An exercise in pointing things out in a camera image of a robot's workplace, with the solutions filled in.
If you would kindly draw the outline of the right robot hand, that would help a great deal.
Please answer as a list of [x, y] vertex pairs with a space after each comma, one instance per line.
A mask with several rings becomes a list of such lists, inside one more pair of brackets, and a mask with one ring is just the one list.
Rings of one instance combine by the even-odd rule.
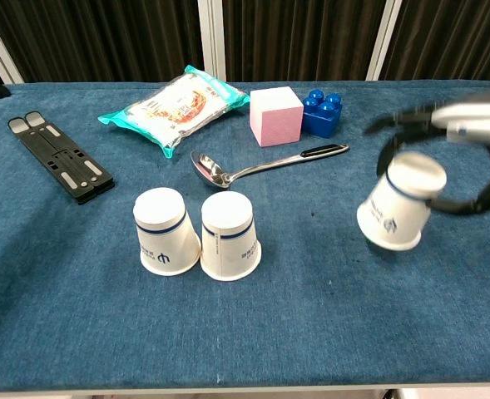
[[[402, 130], [389, 138], [380, 151], [376, 175], [382, 175], [395, 153], [405, 144], [445, 136], [456, 143], [484, 146], [490, 154], [490, 92], [468, 96], [461, 101], [433, 101], [426, 105], [380, 116], [365, 130], [373, 134], [384, 128], [400, 126]], [[476, 199], [453, 201], [427, 199], [432, 210], [467, 216], [490, 211], [490, 182]]]

